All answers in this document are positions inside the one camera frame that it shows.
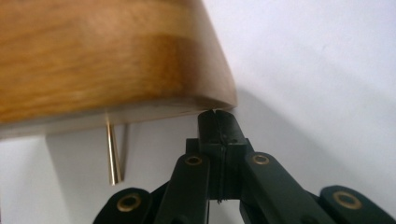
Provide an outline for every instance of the metal rod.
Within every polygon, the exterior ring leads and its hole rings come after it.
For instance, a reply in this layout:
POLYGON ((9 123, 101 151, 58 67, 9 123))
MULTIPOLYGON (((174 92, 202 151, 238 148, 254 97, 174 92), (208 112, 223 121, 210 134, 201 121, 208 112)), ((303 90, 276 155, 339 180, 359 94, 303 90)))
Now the metal rod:
POLYGON ((110 185, 115 186, 122 181, 120 173, 119 154, 117 152, 116 137, 114 134, 114 126, 107 123, 107 142, 108 142, 108 176, 110 185))

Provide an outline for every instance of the wooden surface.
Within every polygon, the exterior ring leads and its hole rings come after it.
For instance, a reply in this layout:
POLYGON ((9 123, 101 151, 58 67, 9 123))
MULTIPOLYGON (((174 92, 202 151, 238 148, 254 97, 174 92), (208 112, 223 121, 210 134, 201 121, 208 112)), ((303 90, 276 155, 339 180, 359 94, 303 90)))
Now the wooden surface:
POLYGON ((0 2, 0 137, 235 105, 200 1, 0 2))

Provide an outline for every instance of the wood grain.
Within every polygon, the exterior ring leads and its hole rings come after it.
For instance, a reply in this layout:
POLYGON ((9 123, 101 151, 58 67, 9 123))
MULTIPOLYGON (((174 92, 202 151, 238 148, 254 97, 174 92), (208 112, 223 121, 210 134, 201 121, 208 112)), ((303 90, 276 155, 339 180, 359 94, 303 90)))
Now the wood grain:
POLYGON ((200 1, 0 2, 0 137, 235 105, 200 1))

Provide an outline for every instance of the white background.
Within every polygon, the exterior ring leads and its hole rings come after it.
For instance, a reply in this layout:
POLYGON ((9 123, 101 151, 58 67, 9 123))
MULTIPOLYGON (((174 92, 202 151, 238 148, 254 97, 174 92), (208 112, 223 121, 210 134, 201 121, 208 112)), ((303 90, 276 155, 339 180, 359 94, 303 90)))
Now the white background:
MULTIPOLYGON (((257 151, 314 193, 344 185, 396 217, 396 2, 205 0, 257 151)), ((3 224, 91 223, 131 186, 167 181, 196 116, 116 127, 125 181, 110 187, 105 128, 0 142, 3 224)), ((211 223, 242 223, 238 202, 211 223)))

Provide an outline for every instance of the brass insert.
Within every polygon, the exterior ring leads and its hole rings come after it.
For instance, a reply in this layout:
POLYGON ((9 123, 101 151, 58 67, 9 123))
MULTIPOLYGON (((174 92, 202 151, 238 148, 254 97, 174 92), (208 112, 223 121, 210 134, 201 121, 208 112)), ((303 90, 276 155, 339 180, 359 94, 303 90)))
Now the brass insert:
POLYGON ((345 208, 360 209, 362 207, 361 201, 357 197, 343 190, 336 191, 332 197, 345 208))
POLYGON ((132 193, 120 198, 117 202, 117 208, 120 212, 131 212, 138 208, 141 203, 140 196, 137 193, 132 193))

